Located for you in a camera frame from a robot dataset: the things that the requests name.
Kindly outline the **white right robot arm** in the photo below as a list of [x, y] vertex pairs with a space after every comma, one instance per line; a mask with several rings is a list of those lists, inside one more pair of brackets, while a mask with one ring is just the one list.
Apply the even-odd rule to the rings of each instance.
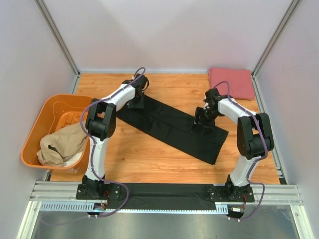
[[266, 113], [256, 113], [239, 104], [229, 95], [221, 95], [214, 88], [205, 93], [205, 105], [195, 110], [193, 126], [213, 128], [217, 117], [226, 116], [237, 124], [237, 148], [239, 159], [233, 172], [228, 175], [225, 197], [236, 201], [251, 185], [251, 176], [258, 163], [267, 158], [274, 148], [270, 119]]

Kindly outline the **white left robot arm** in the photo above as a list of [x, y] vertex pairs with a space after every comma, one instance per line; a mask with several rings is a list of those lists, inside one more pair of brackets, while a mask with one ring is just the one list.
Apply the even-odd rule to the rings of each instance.
[[125, 80], [110, 95], [102, 99], [93, 99], [84, 110], [88, 111], [85, 125], [80, 123], [90, 141], [88, 168], [78, 187], [77, 197], [99, 200], [105, 194], [104, 161], [109, 139], [115, 132], [116, 113], [130, 103], [133, 108], [142, 108], [144, 88], [149, 80], [143, 74], [136, 73], [132, 79]]

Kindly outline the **black t shirt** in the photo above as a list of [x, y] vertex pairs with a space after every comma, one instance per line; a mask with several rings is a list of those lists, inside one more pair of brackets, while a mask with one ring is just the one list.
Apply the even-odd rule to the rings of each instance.
[[194, 125], [194, 116], [144, 97], [143, 109], [124, 105], [117, 117], [138, 130], [203, 162], [214, 165], [228, 131]]

